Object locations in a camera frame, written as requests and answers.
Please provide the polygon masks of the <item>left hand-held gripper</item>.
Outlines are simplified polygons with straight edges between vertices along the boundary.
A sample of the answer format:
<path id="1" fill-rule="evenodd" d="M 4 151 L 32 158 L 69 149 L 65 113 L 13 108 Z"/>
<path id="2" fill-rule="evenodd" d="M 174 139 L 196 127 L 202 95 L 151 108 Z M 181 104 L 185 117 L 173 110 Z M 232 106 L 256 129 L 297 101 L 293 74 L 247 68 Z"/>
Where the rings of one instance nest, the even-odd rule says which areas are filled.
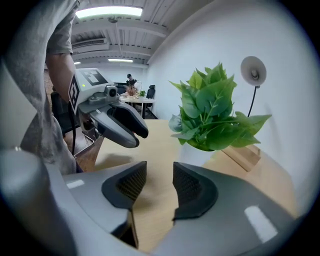
<path id="1" fill-rule="evenodd" d="M 96 128 L 106 139 L 136 148 L 136 135 L 149 135 L 145 120 L 131 105 L 120 101 L 118 89 L 97 68 L 76 69 L 68 89 L 73 120 L 84 131 Z"/>

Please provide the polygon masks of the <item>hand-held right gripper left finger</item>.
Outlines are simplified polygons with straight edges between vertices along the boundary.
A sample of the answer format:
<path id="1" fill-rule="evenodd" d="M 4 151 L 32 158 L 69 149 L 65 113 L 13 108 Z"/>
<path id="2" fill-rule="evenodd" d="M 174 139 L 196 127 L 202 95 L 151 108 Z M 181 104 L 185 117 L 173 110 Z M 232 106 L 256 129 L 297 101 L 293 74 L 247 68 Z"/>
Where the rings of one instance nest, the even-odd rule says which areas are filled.
<path id="1" fill-rule="evenodd" d="M 63 177 L 85 213 L 103 230 L 122 236 L 134 234 L 133 205 L 147 180 L 147 162 L 118 165 Z"/>

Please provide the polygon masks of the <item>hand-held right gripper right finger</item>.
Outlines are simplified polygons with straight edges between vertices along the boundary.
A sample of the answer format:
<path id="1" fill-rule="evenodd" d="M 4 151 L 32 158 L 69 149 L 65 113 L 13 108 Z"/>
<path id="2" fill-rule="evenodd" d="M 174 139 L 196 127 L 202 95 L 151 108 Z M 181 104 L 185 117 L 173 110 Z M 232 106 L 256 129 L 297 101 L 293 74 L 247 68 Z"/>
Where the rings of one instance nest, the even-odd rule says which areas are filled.
<path id="1" fill-rule="evenodd" d="M 175 162 L 172 183 L 178 208 L 157 256 L 273 256 L 294 229 L 284 208 L 243 179 Z"/>

